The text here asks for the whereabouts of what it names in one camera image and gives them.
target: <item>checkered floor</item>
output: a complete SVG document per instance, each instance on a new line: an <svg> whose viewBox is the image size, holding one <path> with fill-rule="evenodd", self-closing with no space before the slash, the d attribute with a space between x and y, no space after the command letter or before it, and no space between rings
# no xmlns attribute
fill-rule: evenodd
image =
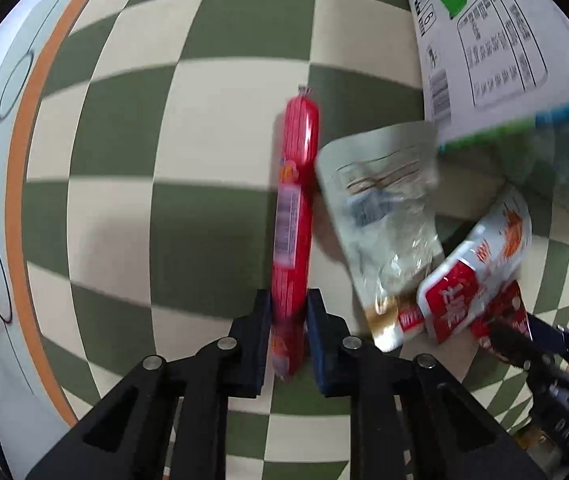
<svg viewBox="0 0 569 480"><path fill-rule="evenodd" d="M268 286L274 133L298 85L321 107L322 144L423 118L408 8L407 0L88 2L46 81L23 192L34 312L78 416L146 355L181 358L226 334ZM440 168L437 229L455 245L505 178L455 157ZM569 208L527 183L525 304L567 325ZM315 206L310 286L361 332L321 197ZM531 395L519 370L468 335L440 348L419 337L400 354L424 350L505 428L526 421ZM308 368L289 384L268 369L259 399L229 407L228 478L348 478L349 406L322 398Z"/></svg>

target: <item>metal screw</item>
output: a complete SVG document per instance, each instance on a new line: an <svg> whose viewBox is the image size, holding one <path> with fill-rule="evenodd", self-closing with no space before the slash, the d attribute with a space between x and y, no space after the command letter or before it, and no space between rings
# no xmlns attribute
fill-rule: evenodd
<svg viewBox="0 0 569 480"><path fill-rule="evenodd" d="M357 350L362 345L362 340L354 335L348 335L342 340L342 346L349 350Z"/></svg>
<svg viewBox="0 0 569 480"><path fill-rule="evenodd" d="M218 348L220 350L233 350L238 342L234 337L223 337L218 339Z"/></svg>
<svg viewBox="0 0 569 480"><path fill-rule="evenodd" d="M418 364L422 368L433 368L436 366L436 358L431 354L420 354L418 356Z"/></svg>
<svg viewBox="0 0 569 480"><path fill-rule="evenodd" d="M158 355L150 355L144 358L142 362L142 367L145 370L157 370L162 366L162 357Z"/></svg>

